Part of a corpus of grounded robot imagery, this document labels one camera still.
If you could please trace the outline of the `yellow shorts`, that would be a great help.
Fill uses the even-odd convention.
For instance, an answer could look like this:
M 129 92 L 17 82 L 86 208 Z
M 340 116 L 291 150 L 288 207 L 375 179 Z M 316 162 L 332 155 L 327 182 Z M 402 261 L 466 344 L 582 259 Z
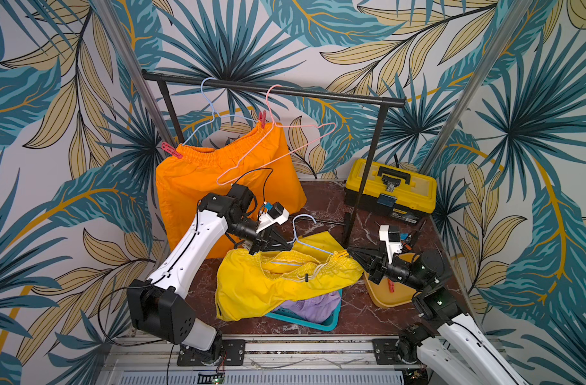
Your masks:
M 257 318 L 286 301 L 319 297 L 355 284 L 364 270 L 352 257 L 320 261 L 298 251 L 231 250 L 219 266 L 216 315 L 226 322 Z

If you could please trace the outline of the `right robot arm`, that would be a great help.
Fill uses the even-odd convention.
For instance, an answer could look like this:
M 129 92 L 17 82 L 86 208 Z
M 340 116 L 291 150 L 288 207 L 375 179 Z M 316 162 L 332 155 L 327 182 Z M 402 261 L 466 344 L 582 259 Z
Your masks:
M 419 362 L 448 384 L 527 382 L 444 287 L 443 281 L 450 274 L 439 250 L 426 250 L 412 261 L 388 259 L 385 246 L 350 246 L 347 252 L 370 281 L 389 279 L 415 290 L 412 303 L 424 322 L 405 329 L 397 345 L 384 353 L 386 359 Z

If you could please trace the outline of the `purple shorts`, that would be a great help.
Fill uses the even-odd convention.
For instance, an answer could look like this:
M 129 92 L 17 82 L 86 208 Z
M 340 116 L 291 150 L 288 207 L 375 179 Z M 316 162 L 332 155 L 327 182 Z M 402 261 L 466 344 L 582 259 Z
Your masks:
M 332 315 L 340 302 L 341 294 L 339 291 L 335 291 L 306 300 L 286 301 L 277 310 L 290 311 L 309 322 L 323 323 Z

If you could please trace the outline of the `white wire hanger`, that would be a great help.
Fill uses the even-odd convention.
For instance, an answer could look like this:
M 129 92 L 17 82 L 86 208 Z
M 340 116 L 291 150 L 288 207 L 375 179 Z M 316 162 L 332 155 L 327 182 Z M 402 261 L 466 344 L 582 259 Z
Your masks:
M 291 220 L 293 239 L 288 244 L 292 246 L 293 251 L 307 254 L 320 261 L 344 251 L 344 247 L 328 231 L 302 235 L 297 226 L 299 221 L 309 221 L 312 225 L 318 223 L 309 214 L 299 214 Z

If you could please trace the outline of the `yellow clothespin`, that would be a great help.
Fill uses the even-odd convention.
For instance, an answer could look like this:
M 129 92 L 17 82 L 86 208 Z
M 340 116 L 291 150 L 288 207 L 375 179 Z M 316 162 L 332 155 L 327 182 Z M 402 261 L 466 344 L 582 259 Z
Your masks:
M 345 259 L 345 258 L 351 258 L 351 256 L 347 250 L 341 250 L 339 252 L 334 253 L 333 258 L 334 259 Z

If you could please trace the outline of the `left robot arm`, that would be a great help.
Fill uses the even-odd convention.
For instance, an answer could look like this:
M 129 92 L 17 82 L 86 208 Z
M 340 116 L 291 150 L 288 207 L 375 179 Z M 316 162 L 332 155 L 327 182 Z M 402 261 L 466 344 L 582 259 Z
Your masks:
M 226 195 L 210 192 L 201 199 L 193 222 L 169 257 L 145 281 L 136 279 L 127 288 L 134 328 L 180 346 L 182 353 L 202 364 L 223 361 L 221 333 L 199 320 L 185 299 L 221 237 L 249 242 L 250 254 L 291 249 L 278 230 L 288 220 L 288 211 L 278 202 L 266 204 L 254 220 L 249 207 L 255 201 L 253 192 L 241 184 L 233 184 Z

